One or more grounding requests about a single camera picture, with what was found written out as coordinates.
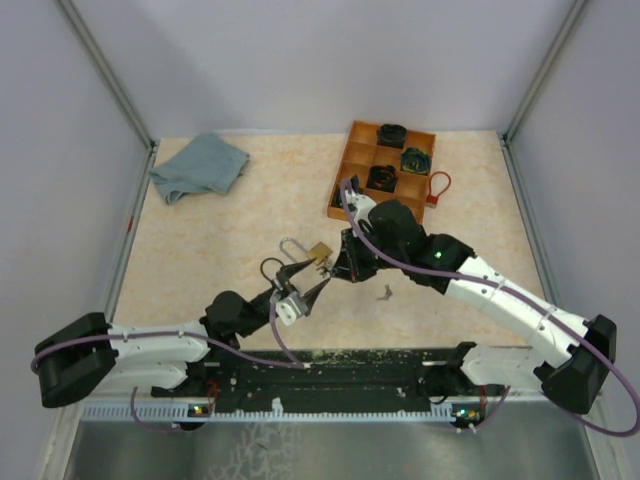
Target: folded cloth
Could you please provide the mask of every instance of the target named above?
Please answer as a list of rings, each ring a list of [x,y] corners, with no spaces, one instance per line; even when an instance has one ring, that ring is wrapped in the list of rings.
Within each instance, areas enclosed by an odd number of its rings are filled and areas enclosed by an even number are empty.
[[[226,195],[249,161],[249,154],[215,133],[202,133],[167,163],[149,171],[158,193],[173,205],[190,193]]]

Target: white wall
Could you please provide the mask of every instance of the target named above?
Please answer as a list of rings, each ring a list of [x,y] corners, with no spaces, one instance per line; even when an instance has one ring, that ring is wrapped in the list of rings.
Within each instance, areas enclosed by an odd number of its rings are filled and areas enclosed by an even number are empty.
[[[566,306],[618,324],[618,365],[640,387],[640,3],[592,2],[515,142]],[[615,379],[620,427],[633,408]],[[625,441],[640,478],[640,437]]]
[[[151,134],[503,130],[571,0],[76,0]]]
[[[30,480],[33,348],[98,307],[145,150],[54,2],[1,2],[0,44],[0,478]]]

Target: gray floor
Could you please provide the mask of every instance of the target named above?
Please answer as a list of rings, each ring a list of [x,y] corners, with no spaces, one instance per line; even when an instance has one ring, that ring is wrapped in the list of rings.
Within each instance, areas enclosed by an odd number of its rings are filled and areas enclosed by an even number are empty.
[[[403,423],[209,424],[193,433],[160,435],[129,422],[83,422],[65,478],[599,477],[578,423],[547,403],[514,402],[477,435]]]

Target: wooden tabletop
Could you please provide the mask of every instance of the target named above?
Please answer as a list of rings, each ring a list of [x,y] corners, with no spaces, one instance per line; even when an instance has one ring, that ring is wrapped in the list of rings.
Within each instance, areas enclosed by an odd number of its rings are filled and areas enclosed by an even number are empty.
[[[171,159],[189,140],[163,139],[156,164]],[[149,186],[116,323],[190,321],[201,317],[224,290],[253,298],[269,287],[258,271],[261,260],[286,260],[278,249],[283,237],[295,237],[307,247],[322,241],[333,249],[335,259],[340,231],[348,224],[327,218],[326,205],[346,135],[225,140],[251,155],[248,169],[228,195],[191,195],[167,206]],[[437,209],[425,210],[427,233],[456,236],[501,273],[541,296],[496,133],[438,132],[432,171],[436,170],[447,171],[453,184]],[[303,282],[320,280],[314,272],[305,275]],[[377,300],[385,284],[393,295],[388,301]],[[356,285],[332,280],[310,317],[291,327],[281,325],[280,331],[291,348],[444,347],[464,340],[522,343],[484,314],[419,287],[398,271],[380,272]],[[245,349],[277,348],[268,328],[241,344]]]

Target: wooden organizer tray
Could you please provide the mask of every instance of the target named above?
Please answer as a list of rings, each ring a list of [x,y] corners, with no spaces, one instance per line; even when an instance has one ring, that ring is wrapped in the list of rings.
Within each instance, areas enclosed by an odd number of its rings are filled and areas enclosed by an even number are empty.
[[[377,203],[391,200],[400,201],[411,209],[418,223],[422,223],[422,215],[429,188],[429,175],[402,172],[400,170],[400,156],[408,147],[416,147],[428,153],[433,158],[436,136],[432,133],[409,130],[403,148],[383,147],[378,145],[377,131],[381,124],[355,121],[349,133],[347,146],[342,154],[342,162],[336,175],[331,197],[327,206],[327,216],[338,220],[347,220],[342,208],[332,206],[340,182],[344,178],[357,175],[364,194],[373,198]],[[369,179],[369,169],[374,165],[393,165],[398,172],[398,183],[393,193],[383,192],[373,188],[366,188]]]

